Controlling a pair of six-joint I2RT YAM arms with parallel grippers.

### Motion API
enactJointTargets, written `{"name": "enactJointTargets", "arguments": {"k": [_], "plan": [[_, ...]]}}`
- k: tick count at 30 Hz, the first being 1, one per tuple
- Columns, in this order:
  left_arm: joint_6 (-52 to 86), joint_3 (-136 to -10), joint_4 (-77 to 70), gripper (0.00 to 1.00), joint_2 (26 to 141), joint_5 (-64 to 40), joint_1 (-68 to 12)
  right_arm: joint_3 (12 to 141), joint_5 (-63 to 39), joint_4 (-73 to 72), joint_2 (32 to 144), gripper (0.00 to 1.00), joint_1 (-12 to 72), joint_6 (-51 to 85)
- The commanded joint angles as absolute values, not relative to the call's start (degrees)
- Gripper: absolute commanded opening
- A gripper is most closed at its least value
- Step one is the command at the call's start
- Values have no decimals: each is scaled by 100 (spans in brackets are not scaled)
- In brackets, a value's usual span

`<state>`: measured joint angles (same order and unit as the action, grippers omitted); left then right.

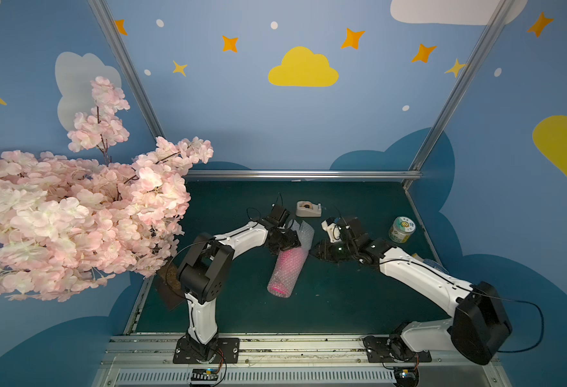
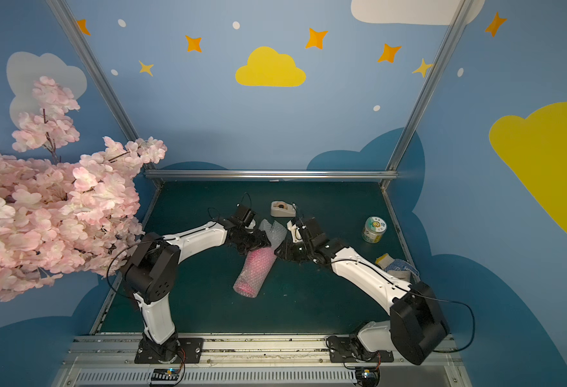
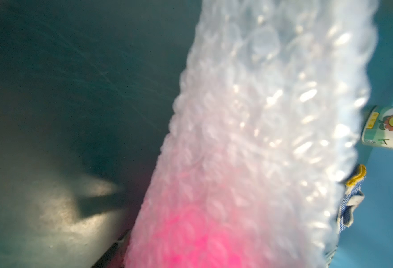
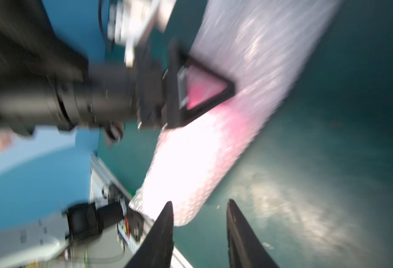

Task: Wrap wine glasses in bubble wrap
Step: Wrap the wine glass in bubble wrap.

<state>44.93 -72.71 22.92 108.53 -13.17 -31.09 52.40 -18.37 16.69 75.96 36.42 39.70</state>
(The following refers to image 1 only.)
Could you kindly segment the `pink plastic wine glass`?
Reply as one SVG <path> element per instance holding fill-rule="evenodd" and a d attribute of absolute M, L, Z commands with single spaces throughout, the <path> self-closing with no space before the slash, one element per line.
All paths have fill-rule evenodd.
<path fill-rule="evenodd" d="M 276 297 L 289 298 L 307 257 L 308 251 L 303 248 L 281 252 L 275 263 L 267 290 Z"/>

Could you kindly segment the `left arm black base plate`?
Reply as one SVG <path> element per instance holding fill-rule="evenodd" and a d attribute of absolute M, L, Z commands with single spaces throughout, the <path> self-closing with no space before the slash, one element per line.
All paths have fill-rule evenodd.
<path fill-rule="evenodd" d="M 215 337 L 207 344 L 184 335 L 175 346 L 172 362 L 174 364 L 236 364 L 240 352 L 239 338 Z"/>

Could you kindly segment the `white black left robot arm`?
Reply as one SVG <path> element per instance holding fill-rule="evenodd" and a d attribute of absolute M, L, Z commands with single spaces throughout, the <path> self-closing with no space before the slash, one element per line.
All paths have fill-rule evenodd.
<path fill-rule="evenodd" d="M 196 237 L 177 271 L 189 318 L 187 333 L 180 341 L 181 352 L 200 363 L 209 363 L 220 354 L 216 301 L 233 260 L 262 246 L 273 255 L 299 248 L 300 224 L 290 215 L 283 206 L 274 205 L 267 216 L 231 232 Z"/>

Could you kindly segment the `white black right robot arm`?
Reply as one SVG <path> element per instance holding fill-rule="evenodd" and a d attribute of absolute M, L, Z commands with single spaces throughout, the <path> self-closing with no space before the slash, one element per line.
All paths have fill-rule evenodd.
<path fill-rule="evenodd" d="M 321 227 L 328 236 L 312 248 L 313 256 L 322 261 L 357 261 L 374 267 L 447 314 L 447 319 L 400 325 L 387 342 L 392 357 L 408 361 L 422 352 L 459 352 L 468 361 L 486 365 L 511 335 L 503 300 L 492 285 L 457 279 L 390 240 L 373 239 L 356 217 L 328 218 Z"/>

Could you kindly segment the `clear bubble wrap sheet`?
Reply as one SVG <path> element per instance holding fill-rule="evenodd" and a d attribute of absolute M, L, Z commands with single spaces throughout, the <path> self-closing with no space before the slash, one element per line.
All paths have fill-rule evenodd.
<path fill-rule="evenodd" d="M 294 222 L 293 231 L 297 232 L 300 246 L 282 251 L 275 263 L 274 272 L 267 286 L 269 293 L 280 298 L 289 298 L 296 286 L 299 274 L 308 258 L 315 231 L 307 222 Z"/>

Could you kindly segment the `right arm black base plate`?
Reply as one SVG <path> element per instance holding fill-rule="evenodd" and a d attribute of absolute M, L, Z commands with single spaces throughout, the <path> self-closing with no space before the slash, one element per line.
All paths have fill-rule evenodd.
<path fill-rule="evenodd" d="M 433 360 L 427 351 L 412 351 L 397 335 L 367 335 L 362 339 L 362 344 L 370 363 L 431 363 Z"/>

